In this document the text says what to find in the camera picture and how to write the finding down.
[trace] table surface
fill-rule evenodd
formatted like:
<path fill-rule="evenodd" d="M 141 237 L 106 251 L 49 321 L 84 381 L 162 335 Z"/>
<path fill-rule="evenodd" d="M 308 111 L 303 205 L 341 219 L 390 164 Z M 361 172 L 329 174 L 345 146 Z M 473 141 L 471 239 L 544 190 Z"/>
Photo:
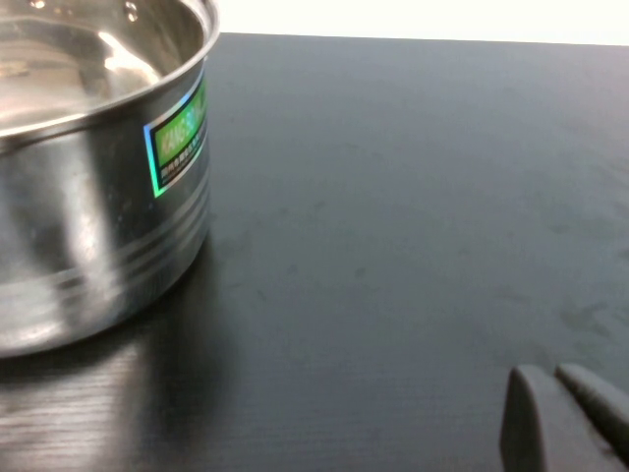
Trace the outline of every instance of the table surface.
<path fill-rule="evenodd" d="M 0 363 L 0 470 L 494 471 L 509 369 L 629 389 L 629 49 L 225 34 L 212 229 Z"/>

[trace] holographic label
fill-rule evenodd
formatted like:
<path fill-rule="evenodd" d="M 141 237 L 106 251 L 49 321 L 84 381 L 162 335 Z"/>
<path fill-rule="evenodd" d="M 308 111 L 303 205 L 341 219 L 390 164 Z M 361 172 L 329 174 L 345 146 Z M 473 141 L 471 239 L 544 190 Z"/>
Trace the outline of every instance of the holographic label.
<path fill-rule="evenodd" d="M 148 166 L 155 197 L 163 195 L 193 165 L 207 137 L 203 73 L 166 113 L 144 126 Z"/>

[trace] white wall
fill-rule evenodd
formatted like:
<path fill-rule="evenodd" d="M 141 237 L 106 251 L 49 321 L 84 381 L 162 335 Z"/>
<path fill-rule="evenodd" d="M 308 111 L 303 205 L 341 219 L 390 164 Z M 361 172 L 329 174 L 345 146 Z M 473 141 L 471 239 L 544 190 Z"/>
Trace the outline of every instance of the white wall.
<path fill-rule="evenodd" d="M 222 30 L 629 44 L 629 0 L 218 0 Z"/>

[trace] black table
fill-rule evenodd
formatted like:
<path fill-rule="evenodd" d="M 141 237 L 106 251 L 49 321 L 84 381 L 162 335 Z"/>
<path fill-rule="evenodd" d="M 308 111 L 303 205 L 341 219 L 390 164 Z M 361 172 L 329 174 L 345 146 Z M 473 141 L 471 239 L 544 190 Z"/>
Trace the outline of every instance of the black table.
<path fill-rule="evenodd" d="M 0 470 L 492 471 L 507 373 L 629 389 L 629 50 L 225 34 L 212 231 L 0 364 Z"/>

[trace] pot rim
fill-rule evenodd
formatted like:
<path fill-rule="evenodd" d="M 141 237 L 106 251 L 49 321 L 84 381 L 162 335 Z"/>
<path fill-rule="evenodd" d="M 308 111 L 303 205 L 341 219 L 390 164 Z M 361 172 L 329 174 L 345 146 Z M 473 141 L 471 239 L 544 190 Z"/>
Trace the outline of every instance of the pot rim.
<path fill-rule="evenodd" d="M 0 152 L 23 146 L 59 134 L 68 133 L 93 124 L 112 111 L 122 112 L 145 100 L 156 90 L 164 89 L 186 76 L 198 64 L 203 63 L 209 50 L 220 35 L 218 7 L 215 0 L 173 0 L 186 6 L 199 20 L 203 31 L 203 45 L 188 61 L 151 86 L 139 88 L 126 95 L 107 101 L 82 113 L 44 120 L 30 125 L 0 130 Z"/>

